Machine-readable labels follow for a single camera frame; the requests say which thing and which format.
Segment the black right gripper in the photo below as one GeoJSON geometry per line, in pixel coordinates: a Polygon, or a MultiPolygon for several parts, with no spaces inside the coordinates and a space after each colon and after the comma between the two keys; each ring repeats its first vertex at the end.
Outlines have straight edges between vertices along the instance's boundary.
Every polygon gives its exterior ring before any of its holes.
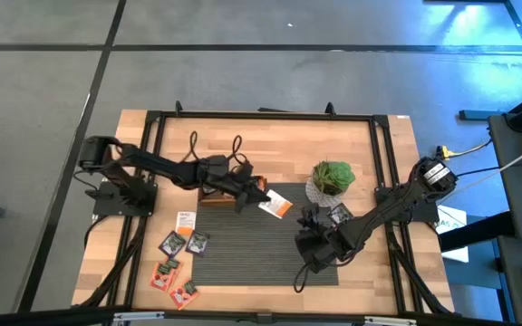
{"type": "Polygon", "coordinates": [[[305,267],[313,273],[319,273],[329,266],[347,265],[347,253],[337,252],[337,249],[343,249],[343,245],[334,233],[347,220],[347,207],[339,204],[325,214],[332,223],[330,226],[319,221],[320,207],[316,203],[304,206],[301,213],[297,223],[302,229],[295,235],[295,244],[305,267]]]}

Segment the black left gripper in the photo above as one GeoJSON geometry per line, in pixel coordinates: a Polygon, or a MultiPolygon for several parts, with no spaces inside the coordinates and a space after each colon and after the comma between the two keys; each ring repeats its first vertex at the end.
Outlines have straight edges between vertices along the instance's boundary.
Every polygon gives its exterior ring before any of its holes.
{"type": "Polygon", "coordinates": [[[234,209],[241,213],[246,204],[267,202],[267,179],[253,178],[252,166],[245,163],[235,171],[229,168],[229,160],[222,155],[197,160],[199,192],[203,195],[220,192],[234,198],[234,209]]]}

